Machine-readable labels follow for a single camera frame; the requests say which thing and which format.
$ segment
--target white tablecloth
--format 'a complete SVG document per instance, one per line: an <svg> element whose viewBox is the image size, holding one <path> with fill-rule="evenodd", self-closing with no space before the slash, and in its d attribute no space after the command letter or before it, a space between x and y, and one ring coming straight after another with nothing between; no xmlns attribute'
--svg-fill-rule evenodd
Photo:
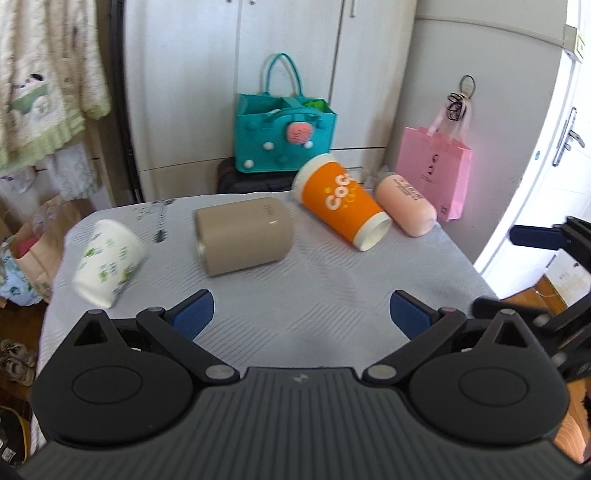
<svg viewBox="0 0 591 480"><path fill-rule="evenodd" d="M285 202L294 246L282 261L209 278L199 264L192 212L262 196ZM111 318L134 317L149 306L173 307L201 288L215 300L211 323L194 340L242 373L250 365L352 366L358 372L408 339L393 324L389 298L406 290L435 308L466 311L492 292L440 225L422 238L396 227L360 253L299 206L290 192L189 197L94 213L68 234L40 340L39 371L82 314L93 308L70 281L94 223L118 220L148 245L148 260ZM165 240L156 242L159 230ZM33 422L33 444L43 442Z"/></svg>

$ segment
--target orange paper cup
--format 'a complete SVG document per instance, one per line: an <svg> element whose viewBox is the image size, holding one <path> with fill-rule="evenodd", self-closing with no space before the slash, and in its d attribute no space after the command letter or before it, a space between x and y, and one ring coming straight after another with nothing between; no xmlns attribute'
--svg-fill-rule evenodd
<svg viewBox="0 0 591 480"><path fill-rule="evenodd" d="M392 225L388 214L329 153L312 158L295 177L292 189L299 202L362 252Z"/></svg>

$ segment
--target cabinet door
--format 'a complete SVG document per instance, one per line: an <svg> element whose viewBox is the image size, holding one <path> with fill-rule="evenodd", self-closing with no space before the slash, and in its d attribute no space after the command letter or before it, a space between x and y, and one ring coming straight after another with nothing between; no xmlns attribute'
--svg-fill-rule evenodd
<svg viewBox="0 0 591 480"><path fill-rule="evenodd" d="M330 107L333 148L385 147L404 78L416 0L345 0Z"/></svg>
<svg viewBox="0 0 591 480"><path fill-rule="evenodd" d="M304 94L327 99L341 8L342 0L243 0L238 92L261 92L271 57L284 51L300 71ZM292 96L295 91L286 62L278 63L271 94Z"/></svg>
<svg viewBox="0 0 591 480"><path fill-rule="evenodd" d="M232 156L238 11L238 1L125 1L125 86L140 171Z"/></svg>

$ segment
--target black suitcase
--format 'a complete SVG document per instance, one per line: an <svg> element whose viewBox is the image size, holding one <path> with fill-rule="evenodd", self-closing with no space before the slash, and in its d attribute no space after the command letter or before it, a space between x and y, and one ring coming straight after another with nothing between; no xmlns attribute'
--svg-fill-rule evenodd
<svg viewBox="0 0 591 480"><path fill-rule="evenodd" d="M236 169L233 158L227 158L217 166L216 193L287 192L296 174L296 171L243 173Z"/></svg>

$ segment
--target pink bottle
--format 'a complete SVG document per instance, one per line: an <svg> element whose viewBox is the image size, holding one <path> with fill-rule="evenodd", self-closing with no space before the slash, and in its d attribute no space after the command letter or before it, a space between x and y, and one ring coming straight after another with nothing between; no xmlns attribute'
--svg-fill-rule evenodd
<svg viewBox="0 0 591 480"><path fill-rule="evenodd" d="M410 236L422 236L437 221L435 207L400 175L382 175L374 190L376 201Z"/></svg>

